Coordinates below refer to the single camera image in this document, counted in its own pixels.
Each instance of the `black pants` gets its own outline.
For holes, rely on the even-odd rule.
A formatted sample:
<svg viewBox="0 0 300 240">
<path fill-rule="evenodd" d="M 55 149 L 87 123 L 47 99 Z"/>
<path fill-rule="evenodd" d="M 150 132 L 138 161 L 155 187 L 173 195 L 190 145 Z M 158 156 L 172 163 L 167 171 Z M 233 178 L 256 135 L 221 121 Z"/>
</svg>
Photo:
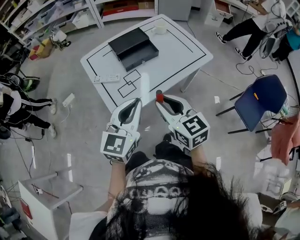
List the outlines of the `black pants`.
<svg viewBox="0 0 300 240">
<path fill-rule="evenodd" d="M 231 41 L 233 39 L 250 34 L 251 37 L 243 50 L 243 56 L 246 58 L 254 52 L 254 50 L 259 46 L 263 37 L 267 34 L 266 32 L 259 29 L 253 19 L 247 19 L 236 25 L 223 36 L 223 40 Z"/>
<path fill-rule="evenodd" d="M 156 145 L 154 157 L 156 159 L 168 160 L 193 170 L 191 157 L 184 154 L 179 147 L 169 142 L 162 141 L 160 144 Z M 143 165 L 149 160 L 150 159 L 147 158 L 146 154 L 141 151 L 134 153 L 126 164 L 126 175 L 131 170 Z"/>
<path fill-rule="evenodd" d="M 283 61 L 286 59 L 290 52 L 292 52 L 293 49 L 291 48 L 289 41 L 287 40 L 286 35 L 282 38 L 279 48 L 272 54 L 273 58 L 279 58 L 280 61 Z"/>
<path fill-rule="evenodd" d="M 34 115 L 34 111 L 38 111 L 45 106 L 51 106 L 51 99 L 38 99 L 34 100 L 32 98 L 28 98 L 24 93 L 20 93 L 22 98 L 21 108 L 12 114 L 7 122 L 10 127 L 15 127 L 22 129 L 23 124 L 31 123 L 39 128 L 49 128 L 50 123 L 41 120 L 37 116 Z"/>
</svg>

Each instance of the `white stripe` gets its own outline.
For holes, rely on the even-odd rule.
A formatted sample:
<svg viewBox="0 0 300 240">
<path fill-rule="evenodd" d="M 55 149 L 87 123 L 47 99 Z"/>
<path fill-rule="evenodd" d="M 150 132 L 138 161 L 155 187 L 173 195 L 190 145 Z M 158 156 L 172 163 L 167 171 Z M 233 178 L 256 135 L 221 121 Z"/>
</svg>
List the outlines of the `white stripe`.
<svg viewBox="0 0 300 240">
<path fill-rule="evenodd" d="M 22 103 L 26 104 L 26 105 L 32 105 L 32 106 L 45 106 L 45 105 L 48 105 L 48 104 L 52 104 L 52 102 L 44 102 L 44 103 L 33 103 L 33 102 L 28 102 L 24 99 L 21 100 Z"/>
</svg>

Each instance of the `dark hair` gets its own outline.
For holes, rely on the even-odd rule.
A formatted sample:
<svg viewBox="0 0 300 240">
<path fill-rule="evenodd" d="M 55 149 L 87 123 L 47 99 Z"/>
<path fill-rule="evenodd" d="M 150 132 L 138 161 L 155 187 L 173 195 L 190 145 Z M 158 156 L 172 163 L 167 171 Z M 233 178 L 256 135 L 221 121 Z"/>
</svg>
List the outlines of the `dark hair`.
<svg viewBox="0 0 300 240">
<path fill-rule="evenodd" d="M 245 212 L 247 199 L 237 197 L 241 192 L 232 180 L 229 190 L 219 171 L 212 164 L 194 167 L 194 175 L 179 175 L 183 200 L 177 201 L 166 223 L 172 239 L 265 240 L 268 237 L 258 228 L 251 228 Z M 135 240 L 146 236 L 146 222 L 136 219 L 135 196 L 130 206 L 120 196 L 116 198 L 115 214 L 91 239 Z"/>
</svg>

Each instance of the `table leg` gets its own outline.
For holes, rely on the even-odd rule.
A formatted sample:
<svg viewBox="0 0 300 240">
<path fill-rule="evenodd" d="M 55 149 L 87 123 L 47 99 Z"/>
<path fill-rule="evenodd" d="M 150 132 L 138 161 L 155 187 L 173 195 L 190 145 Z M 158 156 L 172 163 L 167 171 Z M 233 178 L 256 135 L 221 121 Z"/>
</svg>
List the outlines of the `table leg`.
<svg viewBox="0 0 300 240">
<path fill-rule="evenodd" d="M 192 80 L 194 79 L 194 77 L 196 76 L 198 71 L 199 71 L 199 69 L 197 69 L 196 71 L 194 71 L 187 77 L 186 81 L 184 82 L 183 86 L 180 89 L 181 92 L 185 92 L 187 90 L 187 88 L 191 84 Z"/>
</svg>

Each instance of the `black box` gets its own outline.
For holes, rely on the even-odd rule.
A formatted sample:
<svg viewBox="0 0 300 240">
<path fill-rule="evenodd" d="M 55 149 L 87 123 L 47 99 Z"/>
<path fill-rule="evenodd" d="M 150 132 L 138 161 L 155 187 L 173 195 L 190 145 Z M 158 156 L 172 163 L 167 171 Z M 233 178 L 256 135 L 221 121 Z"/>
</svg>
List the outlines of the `black box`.
<svg viewBox="0 0 300 240">
<path fill-rule="evenodd" d="M 134 29 L 108 43 L 126 71 L 158 56 L 159 50 L 140 28 Z"/>
</svg>

